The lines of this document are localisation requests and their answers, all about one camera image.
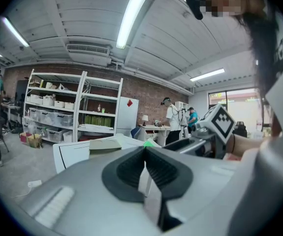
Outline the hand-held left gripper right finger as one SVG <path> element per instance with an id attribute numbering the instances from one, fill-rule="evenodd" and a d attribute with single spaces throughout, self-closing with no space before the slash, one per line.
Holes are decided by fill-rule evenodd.
<path id="1" fill-rule="evenodd" d="M 193 181 L 192 170 L 173 155 L 161 148 L 145 148 L 146 168 L 165 201 L 182 197 Z"/>

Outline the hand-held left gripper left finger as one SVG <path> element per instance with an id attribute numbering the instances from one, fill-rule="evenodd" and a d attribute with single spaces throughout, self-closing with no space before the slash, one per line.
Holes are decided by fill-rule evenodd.
<path id="1" fill-rule="evenodd" d="M 137 147 L 107 164 L 102 170 L 102 182 L 107 190 L 124 202 L 143 203 L 139 180 L 144 170 L 144 148 Z"/>

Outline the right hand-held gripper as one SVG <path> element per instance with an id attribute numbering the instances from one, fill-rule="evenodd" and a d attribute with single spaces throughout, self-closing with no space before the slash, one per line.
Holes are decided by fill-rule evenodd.
<path id="1" fill-rule="evenodd" d="M 172 142 L 164 146 L 164 149 L 183 154 L 205 154 L 216 159 L 223 159 L 234 126 L 235 121 L 226 108 L 222 104 L 217 104 L 193 125 L 191 135 L 195 138 Z"/>

